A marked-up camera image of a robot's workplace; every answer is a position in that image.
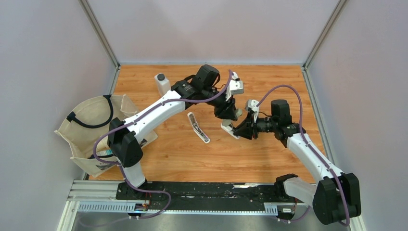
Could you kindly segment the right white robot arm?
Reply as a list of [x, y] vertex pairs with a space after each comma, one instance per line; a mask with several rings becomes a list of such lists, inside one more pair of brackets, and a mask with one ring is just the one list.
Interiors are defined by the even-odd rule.
[[302, 180], [296, 174], [276, 179], [275, 197], [282, 201], [296, 198], [312, 207], [318, 220], [324, 224], [346, 221], [361, 215], [360, 186], [357, 176], [344, 173], [316, 148], [309, 135], [292, 121], [286, 100], [271, 101], [271, 115], [259, 116], [259, 102], [248, 100], [247, 116], [234, 128], [233, 134], [249, 140], [259, 133], [273, 133], [284, 147], [295, 154], [307, 168], [315, 184]]

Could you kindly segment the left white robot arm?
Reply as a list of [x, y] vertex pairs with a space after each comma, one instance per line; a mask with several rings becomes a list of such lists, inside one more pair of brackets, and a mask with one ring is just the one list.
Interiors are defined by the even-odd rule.
[[216, 68], [202, 65], [196, 74], [177, 81], [159, 100], [143, 111], [127, 119], [115, 118], [110, 122], [107, 144], [130, 185], [128, 193], [134, 199], [142, 199], [147, 193], [144, 184], [146, 177], [140, 163], [143, 157], [140, 144], [156, 127], [199, 103], [212, 106], [216, 118], [238, 119], [233, 96], [243, 93], [243, 82], [233, 71], [229, 71], [227, 83], [220, 90], [215, 87], [219, 80], [220, 73]]

